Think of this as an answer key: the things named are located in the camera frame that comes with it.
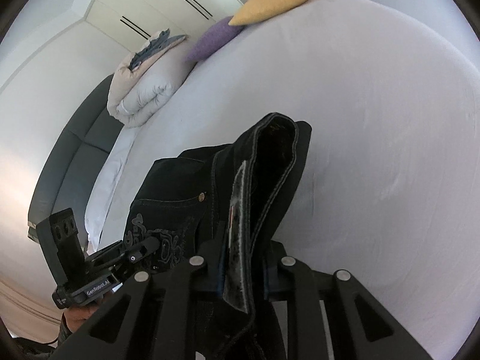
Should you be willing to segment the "person left hand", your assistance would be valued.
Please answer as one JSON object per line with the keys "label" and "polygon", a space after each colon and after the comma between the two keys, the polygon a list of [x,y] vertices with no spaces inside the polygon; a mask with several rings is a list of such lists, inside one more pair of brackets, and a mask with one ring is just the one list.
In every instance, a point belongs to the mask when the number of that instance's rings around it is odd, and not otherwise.
{"label": "person left hand", "polygon": [[63,313],[64,325],[71,332],[76,332],[108,299],[109,295],[97,299],[86,306],[71,306]]}

